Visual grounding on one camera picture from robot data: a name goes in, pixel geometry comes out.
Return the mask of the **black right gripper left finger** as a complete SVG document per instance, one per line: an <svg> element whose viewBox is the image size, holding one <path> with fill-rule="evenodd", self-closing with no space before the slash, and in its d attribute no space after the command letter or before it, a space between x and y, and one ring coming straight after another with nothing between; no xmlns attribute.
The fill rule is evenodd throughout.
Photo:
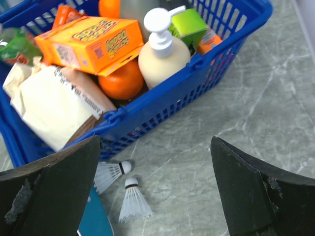
<svg viewBox="0 0 315 236"><path fill-rule="evenodd" d="M59 152L0 174L2 236L77 234L100 156L93 135Z"/></svg>

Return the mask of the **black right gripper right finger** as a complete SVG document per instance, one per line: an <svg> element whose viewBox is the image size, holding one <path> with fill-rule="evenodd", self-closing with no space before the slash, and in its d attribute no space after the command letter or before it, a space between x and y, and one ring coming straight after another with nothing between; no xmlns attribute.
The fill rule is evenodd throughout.
<svg viewBox="0 0 315 236"><path fill-rule="evenodd" d="M213 136L211 156L231 236L313 236L315 180Z"/></svg>

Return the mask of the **white shuttlecock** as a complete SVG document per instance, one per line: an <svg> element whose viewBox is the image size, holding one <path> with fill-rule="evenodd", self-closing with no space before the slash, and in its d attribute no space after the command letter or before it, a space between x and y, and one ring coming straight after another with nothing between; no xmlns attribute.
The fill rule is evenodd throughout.
<svg viewBox="0 0 315 236"><path fill-rule="evenodd" d="M139 189L135 177L125 180L125 196L122 203L119 223L126 223L138 218L150 217L153 212Z"/></svg>
<svg viewBox="0 0 315 236"><path fill-rule="evenodd" d="M98 194L102 194L119 177L129 173L132 165L129 161L119 163L99 162L94 176L94 188Z"/></svg>

